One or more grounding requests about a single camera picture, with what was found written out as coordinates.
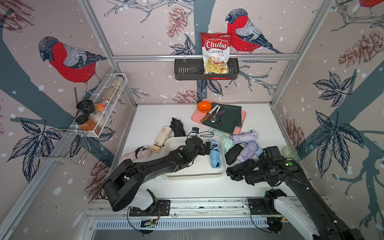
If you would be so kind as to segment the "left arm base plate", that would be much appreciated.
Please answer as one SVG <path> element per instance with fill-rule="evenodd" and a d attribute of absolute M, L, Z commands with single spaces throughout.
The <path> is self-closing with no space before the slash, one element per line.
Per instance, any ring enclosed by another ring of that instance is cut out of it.
<path fill-rule="evenodd" d="M 130 217 L 158 217 L 169 216 L 171 208 L 170 200 L 156 200 L 146 210 L 132 207 Z"/>

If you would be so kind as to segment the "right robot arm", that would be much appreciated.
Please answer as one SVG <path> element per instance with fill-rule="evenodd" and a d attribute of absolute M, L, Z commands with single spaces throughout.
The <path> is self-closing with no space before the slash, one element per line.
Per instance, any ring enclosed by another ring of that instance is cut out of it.
<path fill-rule="evenodd" d="M 264 196 L 266 209 L 283 215 L 306 240 L 364 239 L 358 229 L 349 228 L 331 210 L 299 164 L 285 158 L 278 147 L 265 148 L 257 161 L 257 167 L 265 182 L 272 187 Z M 285 183 L 293 191 L 306 213 L 299 210 L 286 193 L 276 189 L 278 183 Z"/>

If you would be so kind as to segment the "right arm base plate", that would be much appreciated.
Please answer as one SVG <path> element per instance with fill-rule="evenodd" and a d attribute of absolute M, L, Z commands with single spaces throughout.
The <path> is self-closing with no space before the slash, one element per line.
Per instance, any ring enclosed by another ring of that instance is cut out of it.
<path fill-rule="evenodd" d="M 250 208 L 252 215 L 281 215 L 274 207 L 274 200 L 265 198 L 248 198 L 246 205 Z"/>

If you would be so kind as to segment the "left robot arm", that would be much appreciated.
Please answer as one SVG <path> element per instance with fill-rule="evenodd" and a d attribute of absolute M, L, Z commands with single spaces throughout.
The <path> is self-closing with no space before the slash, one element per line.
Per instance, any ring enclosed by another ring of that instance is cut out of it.
<path fill-rule="evenodd" d="M 102 185 L 112 210 L 118 212 L 131 204 L 140 186 L 148 180 L 191 166 L 197 156 L 208 154 L 209 146 L 208 142 L 193 136 L 186 140 L 184 146 L 179 146 L 162 158 L 141 163 L 124 160 Z"/>

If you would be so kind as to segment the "light blue umbrella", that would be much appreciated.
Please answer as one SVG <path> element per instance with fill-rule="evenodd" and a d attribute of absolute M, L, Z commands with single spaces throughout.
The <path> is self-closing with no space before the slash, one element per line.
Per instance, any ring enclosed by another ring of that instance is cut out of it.
<path fill-rule="evenodd" d="M 221 160 L 220 160 L 220 147 L 217 141 L 213 139 L 209 139 L 210 143 L 210 159 L 211 166 L 213 169 L 221 168 Z"/>

